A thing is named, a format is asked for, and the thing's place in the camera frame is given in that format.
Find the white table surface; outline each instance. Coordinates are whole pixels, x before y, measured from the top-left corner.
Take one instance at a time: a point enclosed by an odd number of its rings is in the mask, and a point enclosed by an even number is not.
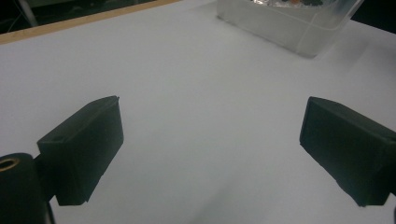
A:
[[[396,130],[396,35],[351,21],[308,60],[185,0],[0,46],[0,152],[120,97],[125,141],[58,224],[392,223],[358,207],[299,144],[309,96]]]

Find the transparent plastic box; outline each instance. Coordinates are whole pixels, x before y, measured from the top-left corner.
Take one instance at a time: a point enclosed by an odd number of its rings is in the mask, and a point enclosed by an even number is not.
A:
[[[218,16],[302,56],[321,53],[363,0],[218,0]]]

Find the wooden table edge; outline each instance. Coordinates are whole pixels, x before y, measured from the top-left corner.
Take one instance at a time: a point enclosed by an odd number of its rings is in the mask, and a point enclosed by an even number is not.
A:
[[[105,19],[117,17],[120,15],[132,13],[132,12],[149,9],[152,7],[159,7],[159,6],[175,3],[178,1],[180,1],[180,0],[157,0],[157,1],[148,2],[148,3],[144,3],[144,4],[140,4],[140,5],[135,5],[135,6],[131,6],[131,7],[123,7],[123,8],[118,8],[118,9],[109,10],[109,11],[105,11],[105,12],[100,12],[100,13],[92,14],[90,16],[79,17],[79,18],[75,18],[75,19],[71,19],[71,20],[67,20],[67,21],[58,21],[58,22],[51,23],[51,24],[46,24],[46,25],[41,25],[41,26],[37,26],[37,27],[33,27],[33,28],[10,32],[10,33],[0,35],[0,45],[18,41],[18,40],[23,40],[23,39],[38,36],[38,35],[50,34],[53,32],[72,28],[72,27],[90,23],[93,21],[105,20]]]

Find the white surface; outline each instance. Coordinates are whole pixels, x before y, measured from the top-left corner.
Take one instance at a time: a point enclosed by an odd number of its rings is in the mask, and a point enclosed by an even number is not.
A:
[[[58,224],[392,223],[359,208],[299,145],[308,96],[396,130],[396,35],[350,22],[307,60],[186,0],[0,46],[0,152],[116,94],[125,142]]]

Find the white tabletop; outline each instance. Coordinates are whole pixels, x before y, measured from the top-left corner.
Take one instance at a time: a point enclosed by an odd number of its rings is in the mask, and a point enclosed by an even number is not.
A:
[[[124,144],[58,224],[389,224],[394,196],[358,207],[299,134],[309,96],[396,130],[395,71],[391,33],[350,21],[308,60],[185,0],[0,46],[0,152],[118,95]]]

